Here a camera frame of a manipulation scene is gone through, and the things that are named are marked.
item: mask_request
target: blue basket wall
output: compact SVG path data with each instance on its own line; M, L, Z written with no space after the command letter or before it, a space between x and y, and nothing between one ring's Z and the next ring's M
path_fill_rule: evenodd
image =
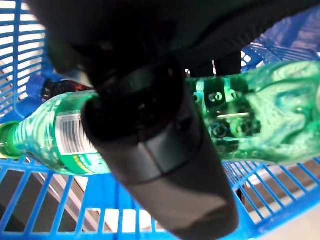
M242 52L242 70L248 71L266 63L279 61L319 60L320 7L315 7L294 18L287 18ZM289 28L288 32L279 29ZM26 93L26 83L31 75L48 77L53 74L46 59L45 29L30 15L28 6L22 1L0 0L0 121L24 119L32 101ZM291 166L266 166L254 162L225 162L224 168L234 190L240 223L238 229L225 240L247 240L258 238L290 219L299 216L320 202L320 181L316 169L320 170L320 160L315 158L305 164ZM297 175L300 171L309 179L302 182ZM90 240L90 239L176 239L163 231L154 219L148 218L149 227L141 222L146 213L111 174L93 175L87 178L82 201L73 216L76 227L72 232L62 232L61 221L70 210L68 203L75 195L73 176L58 176L34 160L0 160L0 184L9 171L18 171L22 177L6 206L0 220L1 240ZM42 184L32 210L25 216L26 226L21 232L7 231L6 227L27 190L31 176L37 176ZM292 191L288 181L296 186ZM60 192L55 184L59 182ZM55 195L59 204L52 226L46 232L35 232L35 225L47 195ZM84 227L88 211L97 215L93 232ZM126 218L135 222L134 228L126 229ZM115 227L106 229L106 220L113 218Z

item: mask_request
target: bottle label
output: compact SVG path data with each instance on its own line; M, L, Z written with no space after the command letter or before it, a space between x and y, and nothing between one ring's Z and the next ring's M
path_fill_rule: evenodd
M60 159L75 174L105 174L110 170L89 141L81 121L81 114L58 115L55 138Z

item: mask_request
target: barcode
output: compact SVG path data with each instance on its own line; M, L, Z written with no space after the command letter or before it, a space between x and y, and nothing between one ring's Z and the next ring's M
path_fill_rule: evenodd
M84 131L80 113L57 116L55 123L55 138L61 155L97 152Z

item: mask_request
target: green liquid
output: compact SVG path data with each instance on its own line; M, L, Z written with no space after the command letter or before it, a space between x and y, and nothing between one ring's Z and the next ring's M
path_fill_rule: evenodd
M188 82L221 159L292 164L320 155L320 63Z

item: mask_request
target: shopping basket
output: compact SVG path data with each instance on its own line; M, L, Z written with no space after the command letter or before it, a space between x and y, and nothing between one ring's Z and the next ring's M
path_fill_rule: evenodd
M318 61L319 22L320 7L279 22L243 49L242 71L279 61ZM279 30L284 26L289 26L287 32ZM0 0L1 123L21 121L32 109L27 91L30 76L54 76L45 46L45 28L28 6L21 0ZM320 202L318 158L290 166L223 165L239 213L237 230L225 240L258 238ZM64 176L32 159L1 159L1 204L5 206L0 211L1 240L176 239L112 174Z

